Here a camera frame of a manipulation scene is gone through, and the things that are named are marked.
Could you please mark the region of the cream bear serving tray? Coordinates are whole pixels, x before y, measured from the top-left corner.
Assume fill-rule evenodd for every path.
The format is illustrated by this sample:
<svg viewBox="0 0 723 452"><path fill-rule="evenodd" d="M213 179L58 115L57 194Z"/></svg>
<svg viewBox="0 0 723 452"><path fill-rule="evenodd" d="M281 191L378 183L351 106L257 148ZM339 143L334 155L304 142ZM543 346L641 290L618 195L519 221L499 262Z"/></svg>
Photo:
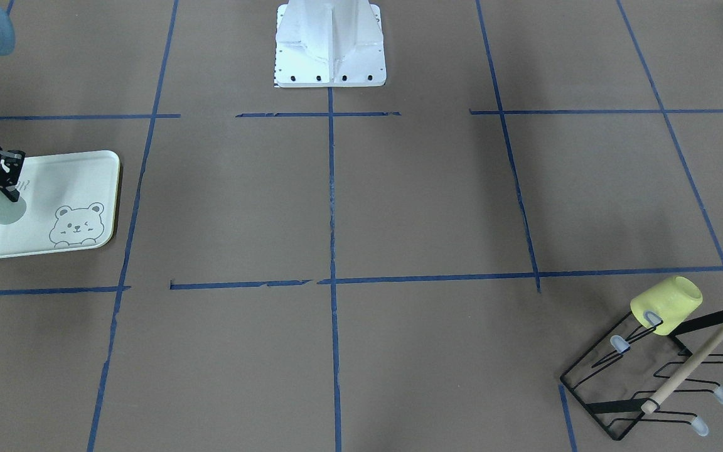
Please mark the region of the cream bear serving tray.
<svg viewBox="0 0 723 452"><path fill-rule="evenodd" d="M0 224L0 259L95 249L113 235L120 158L90 151L26 158L18 182L25 215Z"/></svg>

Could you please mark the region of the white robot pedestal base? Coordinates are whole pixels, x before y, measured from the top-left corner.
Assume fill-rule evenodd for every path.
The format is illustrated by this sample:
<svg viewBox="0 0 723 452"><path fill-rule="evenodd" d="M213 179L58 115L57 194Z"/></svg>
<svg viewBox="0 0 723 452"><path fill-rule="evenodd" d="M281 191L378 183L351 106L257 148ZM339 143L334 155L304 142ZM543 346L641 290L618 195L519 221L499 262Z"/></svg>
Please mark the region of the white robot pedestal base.
<svg viewBox="0 0 723 452"><path fill-rule="evenodd" d="M387 81L382 12L369 1L289 1L276 11L274 85L379 87Z"/></svg>

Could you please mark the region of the yellow plastic cup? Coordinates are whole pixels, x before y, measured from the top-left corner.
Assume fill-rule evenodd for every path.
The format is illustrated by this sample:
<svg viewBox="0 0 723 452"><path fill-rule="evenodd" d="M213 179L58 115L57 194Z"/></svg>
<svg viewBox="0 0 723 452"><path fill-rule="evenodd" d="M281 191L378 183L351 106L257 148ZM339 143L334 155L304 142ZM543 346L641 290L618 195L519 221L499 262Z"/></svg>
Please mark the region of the yellow plastic cup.
<svg viewBox="0 0 723 452"><path fill-rule="evenodd" d="M632 298L630 310L645 328L666 336L703 303L703 294L691 280L671 276Z"/></svg>

